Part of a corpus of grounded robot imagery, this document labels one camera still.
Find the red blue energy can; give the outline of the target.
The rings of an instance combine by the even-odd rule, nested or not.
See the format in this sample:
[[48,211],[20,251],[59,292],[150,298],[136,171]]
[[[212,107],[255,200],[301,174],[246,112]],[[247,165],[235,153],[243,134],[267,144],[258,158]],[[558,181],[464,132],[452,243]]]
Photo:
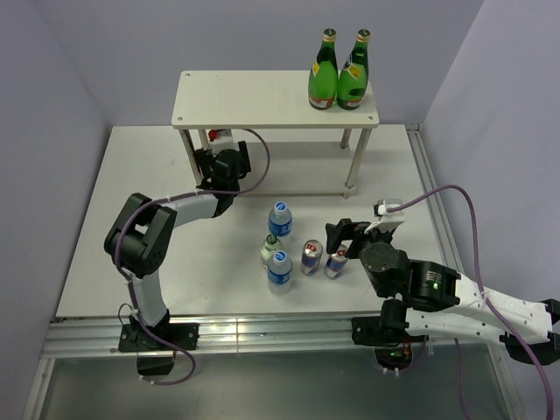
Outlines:
[[318,240],[308,240],[302,250],[300,269],[307,275],[314,275],[320,265],[320,260],[323,255],[323,246]]

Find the blue label water bottle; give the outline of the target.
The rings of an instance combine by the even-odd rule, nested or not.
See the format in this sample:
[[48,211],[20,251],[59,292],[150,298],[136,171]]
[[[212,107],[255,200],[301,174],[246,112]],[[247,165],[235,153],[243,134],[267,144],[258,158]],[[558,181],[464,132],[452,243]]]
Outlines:
[[283,250],[276,251],[268,260],[268,286],[271,293],[283,295],[291,289],[293,263]]
[[276,237],[285,237],[291,233],[292,213],[284,201],[278,201],[269,211],[268,228]]

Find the clear green cap bottle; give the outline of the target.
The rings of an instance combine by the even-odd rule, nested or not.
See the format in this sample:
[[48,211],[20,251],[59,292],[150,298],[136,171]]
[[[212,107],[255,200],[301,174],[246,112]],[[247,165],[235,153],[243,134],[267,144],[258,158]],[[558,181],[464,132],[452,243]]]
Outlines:
[[269,259],[279,250],[284,250],[280,238],[274,234],[268,234],[260,249],[261,263],[264,268],[268,267]]

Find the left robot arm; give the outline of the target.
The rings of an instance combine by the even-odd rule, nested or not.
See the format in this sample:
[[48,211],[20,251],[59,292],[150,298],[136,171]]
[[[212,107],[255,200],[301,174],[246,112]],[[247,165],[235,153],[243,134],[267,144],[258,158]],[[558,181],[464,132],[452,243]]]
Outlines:
[[161,291],[159,268],[175,228],[221,216],[242,192],[240,180],[251,172],[244,141],[222,149],[195,151],[202,182],[193,192],[168,199],[141,193],[129,196],[104,241],[104,250],[125,277],[132,303],[131,328],[150,349],[173,340],[170,311]]

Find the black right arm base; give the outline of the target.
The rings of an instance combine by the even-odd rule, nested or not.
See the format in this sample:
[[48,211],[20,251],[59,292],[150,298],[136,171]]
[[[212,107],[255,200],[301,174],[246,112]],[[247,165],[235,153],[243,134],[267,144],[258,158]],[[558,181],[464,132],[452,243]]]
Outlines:
[[[410,336],[403,329],[381,326],[380,316],[353,317],[351,325],[353,343],[356,346],[372,347],[381,369],[395,374],[410,368],[415,357],[419,357],[425,350],[428,341],[426,335]],[[422,344],[417,355],[412,349],[415,343]]]

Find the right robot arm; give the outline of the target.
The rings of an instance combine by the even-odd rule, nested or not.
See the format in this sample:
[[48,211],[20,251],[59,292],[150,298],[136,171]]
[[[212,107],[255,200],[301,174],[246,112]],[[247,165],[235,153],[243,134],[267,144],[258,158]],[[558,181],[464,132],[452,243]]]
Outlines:
[[478,284],[455,269],[411,259],[391,244],[387,223],[342,219],[325,226],[326,249],[349,242],[356,259],[382,299],[377,316],[355,317],[352,340],[359,346],[389,347],[407,340],[446,337],[503,345],[510,358],[548,366],[559,359],[555,299],[530,302]]

